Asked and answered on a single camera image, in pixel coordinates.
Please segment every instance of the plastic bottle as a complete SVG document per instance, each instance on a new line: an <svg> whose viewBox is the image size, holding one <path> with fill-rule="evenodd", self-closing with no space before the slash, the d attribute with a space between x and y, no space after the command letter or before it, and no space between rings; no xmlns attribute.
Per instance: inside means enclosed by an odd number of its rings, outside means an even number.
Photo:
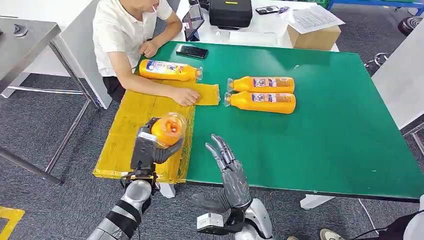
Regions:
<svg viewBox="0 0 424 240"><path fill-rule="evenodd" d="M243 110L291 114L296 107L296 98L292 93L281 92L226 92L224 104L226 107L231 105Z"/></svg>
<svg viewBox="0 0 424 240"><path fill-rule="evenodd" d="M202 80L203 68L195 68L188 64L168 61L143 59L139 66L140 76L148 79L167 80Z"/></svg>
<svg viewBox="0 0 424 240"><path fill-rule="evenodd" d="M157 120L151 127L151 134L156 136L157 143L162 147L175 144L186 132L186 120L175 112Z"/></svg>
<svg viewBox="0 0 424 240"><path fill-rule="evenodd" d="M228 92L254 92L254 93L289 93L295 91L295 81L288 76L244 76L233 80L228 78Z"/></svg>

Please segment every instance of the black shorts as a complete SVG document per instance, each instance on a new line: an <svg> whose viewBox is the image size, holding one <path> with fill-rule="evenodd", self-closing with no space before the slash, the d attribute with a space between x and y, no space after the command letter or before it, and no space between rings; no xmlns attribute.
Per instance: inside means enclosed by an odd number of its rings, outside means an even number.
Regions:
<svg viewBox="0 0 424 240"><path fill-rule="evenodd" d="M125 94L125 88L122 87L116 76L104 76L103 83L106 86L107 94L118 103L121 102Z"/></svg>

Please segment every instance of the green table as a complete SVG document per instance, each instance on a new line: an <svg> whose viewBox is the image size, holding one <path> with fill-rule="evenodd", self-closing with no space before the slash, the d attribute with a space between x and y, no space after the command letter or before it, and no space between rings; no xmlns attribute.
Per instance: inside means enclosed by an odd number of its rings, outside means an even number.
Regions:
<svg viewBox="0 0 424 240"><path fill-rule="evenodd" d="M418 202L424 174L355 53L190 43L206 59L179 56L169 42L156 60L204 69L202 83L228 78L290 76L297 106L292 114L198 106L188 182L220 184L205 148L222 136L243 164L251 186L326 196Z"/></svg>

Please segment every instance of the boy's arm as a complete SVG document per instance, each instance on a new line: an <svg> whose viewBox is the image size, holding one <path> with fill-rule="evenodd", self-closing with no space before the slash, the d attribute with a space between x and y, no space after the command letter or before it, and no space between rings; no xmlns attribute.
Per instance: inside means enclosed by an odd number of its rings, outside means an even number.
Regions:
<svg viewBox="0 0 424 240"><path fill-rule="evenodd" d="M165 19L165 22L165 30L152 40L153 43L157 45L157 48L160 48L162 45L171 41L181 32L181 29L183 29L183 24L174 11L172 11L171 15Z"/></svg>
<svg viewBox="0 0 424 240"><path fill-rule="evenodd" d="M138 93L168 97L182 106L193 105L199 94L189 88L173 87L134 75L125 52L108 52L110 63L122 87Z"/></svg>
<svg viewBox="0 0 424 240"><path fill-rule="evenodd" d="M152 40L145 41L141 44L138 49L140 54L144 54L147 58L153 57L160 47L175 38L175 36L177 36L183 28L181 20L174 11L172 11L171 15L165 19L165 22L166 28L161 34L157 35Z"/></svg>

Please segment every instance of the floor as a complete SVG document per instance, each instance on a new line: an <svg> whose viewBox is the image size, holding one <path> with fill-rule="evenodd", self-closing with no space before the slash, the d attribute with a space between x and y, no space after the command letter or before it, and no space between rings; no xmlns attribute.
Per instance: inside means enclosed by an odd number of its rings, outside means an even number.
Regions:
<svg viewBox="0 0 424 240"><path fill-rule="evenodd" d="M177 1L170 1L175 9ZM336 4L332 12L346 22L337 41L340 51L358 52L368 60L377 52L392 52L405 38L397 23L408 17L405 9ZM158 23L158 30L163 22ZM66 77L32 74L27 87L74 88ZM53 95L17 91L9 99L0 98L0 146L45 168L68 127L77 116L81 96ZM0 161L0 206L25 210L11 240L84 240L119 199L123 190L118 181L96 178L91 173L102 150L118 105L95 110L91 105L53 170L62 186L51 185L22 168ZM412 139L411 151L423 169L423 157ZM196 233L196 217L205 213L194 206L194 193L214 196L219 187L179 184L176 197L156 194L141 226L141 239L204 240L231 239ZM300 208L302 194L252 190L270 214L276 239L295 235L301 240L316 240L320 228L329 228L352 238L371 228L357 199L337 197L310 210ZM416 203L364 200L375 226L383 227L397 217L415 212Z"/></svg>

